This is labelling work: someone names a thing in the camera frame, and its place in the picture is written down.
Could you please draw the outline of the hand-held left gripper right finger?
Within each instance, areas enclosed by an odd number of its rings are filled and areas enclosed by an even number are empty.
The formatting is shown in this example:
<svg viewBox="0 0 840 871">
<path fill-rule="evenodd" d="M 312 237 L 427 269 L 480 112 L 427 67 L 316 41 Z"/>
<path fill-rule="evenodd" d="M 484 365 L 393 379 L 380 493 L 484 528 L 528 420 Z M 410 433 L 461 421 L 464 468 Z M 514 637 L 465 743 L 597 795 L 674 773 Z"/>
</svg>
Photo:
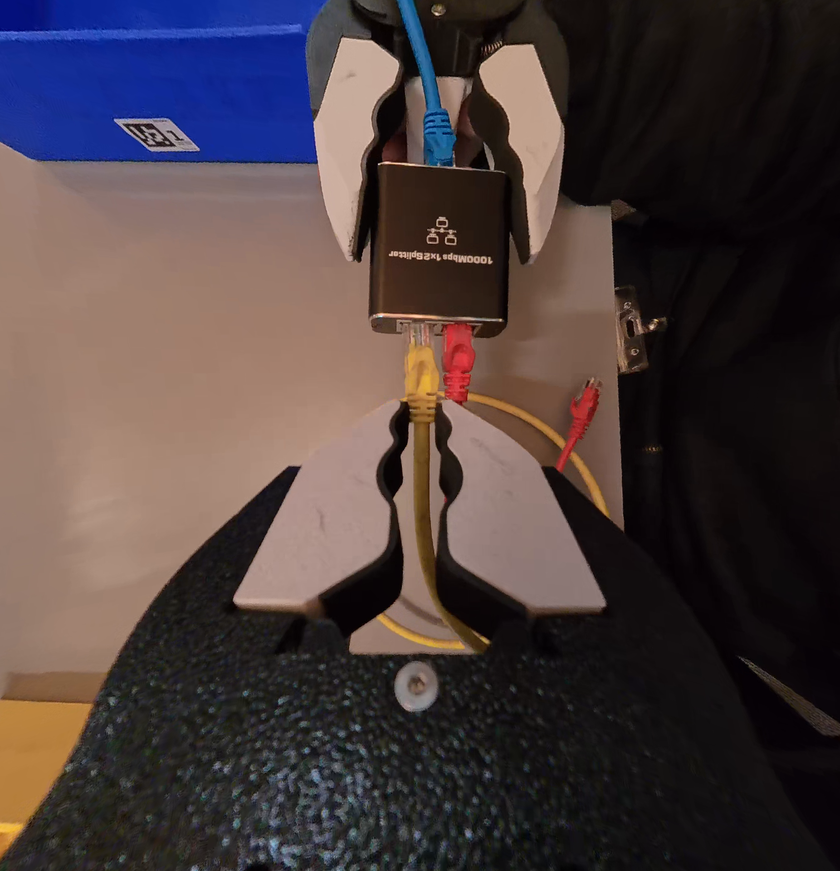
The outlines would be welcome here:
<svg viewBox="0 0 840 871">
<path fill-rule="evenodd" d="M 596 615 L 606 599 L 544 469 L 509 435 L 453 401 L 436 410 L 436 591 L 476 633 L 512 621 Z"/>
</svg>

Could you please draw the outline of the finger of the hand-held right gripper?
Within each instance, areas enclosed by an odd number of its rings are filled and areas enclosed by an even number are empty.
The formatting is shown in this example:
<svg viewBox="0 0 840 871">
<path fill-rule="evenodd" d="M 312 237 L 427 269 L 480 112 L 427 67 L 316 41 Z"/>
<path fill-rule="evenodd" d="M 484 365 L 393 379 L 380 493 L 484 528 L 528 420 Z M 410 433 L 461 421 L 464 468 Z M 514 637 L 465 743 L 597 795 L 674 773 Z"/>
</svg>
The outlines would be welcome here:
<svg viewBox="0 0 840 871">
<path fill-rule="evenodd" d="M 317 165 L 329 223 L 344 257 L 359 262 L 368 232 L 362 208 L 368 161 L 380 143 L 378 115 L 403 65 L 371 39 L 340 38 L 314 119 Z"/>
<path fill-rule="evenodd" d="M 519 261 L 532 264 L 559 199 L 565 125 L 533 44 L 501 42 L 475 73 L 470 125 L 510 185 L 509 214 Z"/>
</svg>

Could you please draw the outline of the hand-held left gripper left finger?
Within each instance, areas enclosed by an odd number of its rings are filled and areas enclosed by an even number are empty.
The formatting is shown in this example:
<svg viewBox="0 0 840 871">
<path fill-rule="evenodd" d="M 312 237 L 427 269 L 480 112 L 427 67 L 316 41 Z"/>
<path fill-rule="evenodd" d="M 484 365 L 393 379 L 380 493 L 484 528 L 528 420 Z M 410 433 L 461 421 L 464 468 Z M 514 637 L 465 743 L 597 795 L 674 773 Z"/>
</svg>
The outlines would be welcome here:
<svg viewBox="0 0 840 871">
<path fill-rule="evenodd" d="M 299 468 L 234 594 L 245 611 L 325 618 L 351 636 L 401 595 L 404 404 L 384 403 Z"/>
</svg>

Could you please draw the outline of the black ethernet splitter box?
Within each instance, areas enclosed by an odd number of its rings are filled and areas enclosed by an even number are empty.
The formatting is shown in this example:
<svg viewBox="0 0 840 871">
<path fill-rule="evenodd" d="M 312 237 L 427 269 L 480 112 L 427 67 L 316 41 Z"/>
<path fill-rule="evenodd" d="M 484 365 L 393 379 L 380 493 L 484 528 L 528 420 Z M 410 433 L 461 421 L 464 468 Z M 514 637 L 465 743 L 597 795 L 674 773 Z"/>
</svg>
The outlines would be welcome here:
<svg viewBox="0 0 840 871">
<path fill-rule="evenodd" d="M 510 182 L 500 171 L 382 162 L 371 233 L 371 327 L 508 321 Z"/>
</svg>

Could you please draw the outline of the blue plastic bin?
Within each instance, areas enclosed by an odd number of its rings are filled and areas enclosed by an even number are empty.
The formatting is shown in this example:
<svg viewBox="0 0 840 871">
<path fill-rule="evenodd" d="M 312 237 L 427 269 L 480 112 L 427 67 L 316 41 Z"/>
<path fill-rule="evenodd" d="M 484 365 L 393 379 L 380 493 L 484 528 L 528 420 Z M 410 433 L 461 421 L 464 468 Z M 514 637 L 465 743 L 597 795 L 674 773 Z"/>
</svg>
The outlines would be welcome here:
<svg viewBox="0 0 840 871">
<path fill-rule="evenodd" d="M 0 142 L 38 161 L 313 164 L 317 1 L 0 1 Z"/>
</svg>

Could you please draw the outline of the grey desk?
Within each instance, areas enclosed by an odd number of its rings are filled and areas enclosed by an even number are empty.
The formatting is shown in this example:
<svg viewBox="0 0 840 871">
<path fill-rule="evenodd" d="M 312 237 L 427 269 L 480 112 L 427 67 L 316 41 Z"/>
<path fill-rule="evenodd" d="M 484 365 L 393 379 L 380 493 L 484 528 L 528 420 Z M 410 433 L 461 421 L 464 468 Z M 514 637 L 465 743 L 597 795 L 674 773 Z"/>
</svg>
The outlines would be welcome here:
<svg viewBox="0 0 840 871">
<path fill-rule="evenodd" d="M 0 143 L 0 696 L 106 672 L 285 467 L 402 394 L 313 165 Z"/>
</svg>

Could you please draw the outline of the metal bracket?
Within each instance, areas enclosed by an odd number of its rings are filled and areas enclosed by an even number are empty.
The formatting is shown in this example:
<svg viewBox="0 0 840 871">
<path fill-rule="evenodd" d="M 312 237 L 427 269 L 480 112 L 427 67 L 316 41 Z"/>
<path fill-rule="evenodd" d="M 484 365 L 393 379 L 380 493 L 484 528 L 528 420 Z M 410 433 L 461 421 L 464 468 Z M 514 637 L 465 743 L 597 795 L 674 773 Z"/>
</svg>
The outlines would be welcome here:
<svg viewBox="0 0 840 871">
<path fill-rule="evenodd" d="M 620 376 L 638 374 L 649 368 L 648 337 L 663 334 L 669 324 L 667 317 L 645 320 L 641 313 L 637 290 L 632 285 L 614 289 L 617 320 L 617 358 Z"/>
</svg>

